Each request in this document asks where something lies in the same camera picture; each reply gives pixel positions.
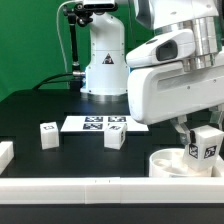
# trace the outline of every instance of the white cube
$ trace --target white cube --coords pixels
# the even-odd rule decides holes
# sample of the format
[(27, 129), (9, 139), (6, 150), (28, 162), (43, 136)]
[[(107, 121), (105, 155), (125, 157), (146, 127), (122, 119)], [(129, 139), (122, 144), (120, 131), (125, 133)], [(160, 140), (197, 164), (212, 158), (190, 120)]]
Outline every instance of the white cube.
[(125, 141), (126, 130), (125, 123), (110, 124), (104, 131), (104, 147), (120, 149)]
[(50, 149), (59, 146), (59, 134), (56, 122), (40, 125), (42, 149)]
[(0, 174), (8, 166), (12, 158), (14, 157), (13, 142), (1, 142), (0, 143)]
[(203, 171), (216, 163), (224, 132), (209, 125), (192, 129), (196, 143), (185, 147), (184, 163), (195, 171)]

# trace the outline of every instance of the black cable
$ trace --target black cable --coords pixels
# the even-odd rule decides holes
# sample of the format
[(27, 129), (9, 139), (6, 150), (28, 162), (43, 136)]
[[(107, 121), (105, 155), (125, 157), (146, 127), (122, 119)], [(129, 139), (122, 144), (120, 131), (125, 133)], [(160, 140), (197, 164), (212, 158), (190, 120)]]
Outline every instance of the black cable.
[(40, 82), (39, 84), (37, 84), (36, 86), (34, 86), (33, 90), (38, 90), (42, 85), (45, 85), (47, 83), (53, 83), (53, 82), (48, 82), (50, 80), (61, 78), (61, 77), (69, 77), (69, 76), (73, 76), (73, 74), (72, 73), (65, 73), (65, 74), (58, 74), (58, 75), (48, 77), (48, 78), (44, 79), (42, 82)]
[(61, 80), (61, 81), (52, 81), (52, 82), (43, 82), (41, 84), (41, 86), (43, 86), (45, 84), (63, 83), (63, 82), (71, 82), (71, 81), (74, 81), (74, 79), (71, 79), (71, 80)]

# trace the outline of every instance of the green backdrop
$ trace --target green backdrop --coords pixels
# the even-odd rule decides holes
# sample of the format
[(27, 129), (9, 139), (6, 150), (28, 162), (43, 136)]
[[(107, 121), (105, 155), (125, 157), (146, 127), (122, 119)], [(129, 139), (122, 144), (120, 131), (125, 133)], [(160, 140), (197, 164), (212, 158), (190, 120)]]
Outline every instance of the green backdrop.
[[(1, 0), (0, 8), (0, 100), (10, 93), (31, 89), (43, 79), (63, 73), (64, 63), (56, 31), (56, 12), (63, 0)], [(131, 7), (136, 46), (152, 37), (141, 27)], [(127, 5), (112, 13), (126, 29), (126, 53), (134, 48)], [(66, 18), (60, 27), (66, 55), (71, 67), (70, 34)], [(90, 60), (89, 28), (78, 28), (79, 60), (84, 68)], [(44, 88), (67, 88), (66, 84)]]

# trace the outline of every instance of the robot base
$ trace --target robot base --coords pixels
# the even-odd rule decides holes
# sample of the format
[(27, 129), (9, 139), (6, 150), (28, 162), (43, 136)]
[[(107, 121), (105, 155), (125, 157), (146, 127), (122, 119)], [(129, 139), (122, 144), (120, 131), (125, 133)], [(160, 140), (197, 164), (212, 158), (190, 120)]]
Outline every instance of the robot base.
[(95, 95), (89, 93), (81, 93), (81, 97), (87, 100), (93, 100), (101, 103), (120, 102), (128, 99), (127, 93), (121, 95)]

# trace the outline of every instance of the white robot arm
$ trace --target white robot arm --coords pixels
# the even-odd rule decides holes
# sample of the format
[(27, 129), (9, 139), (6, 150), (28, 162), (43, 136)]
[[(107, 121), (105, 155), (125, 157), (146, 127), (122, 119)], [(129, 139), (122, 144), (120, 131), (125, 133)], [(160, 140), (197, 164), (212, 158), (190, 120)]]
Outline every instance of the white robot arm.
[[(125, 29), (123, 23), (108, 12), (116, 11), (124, 0), (80, 0), (74, 8), (65, 7), (73, 49), (73, 75), (85, 76), (80, 89), (83, 98), (96, 101), (127, 99), (129, 67), (125, 62)], [(75, 25), (89, 25), (91, 61), (80, 71)]]
[(224, 48), (213, 0), (135, 0), (136, 17), (155, 37), (130, 52), (131, 116), (147, 125), (171, 119), (195, 171), (216, 162), (224, 133), (210, 126), (188, 130), (186, 114), (217, 106), (224, 117)]

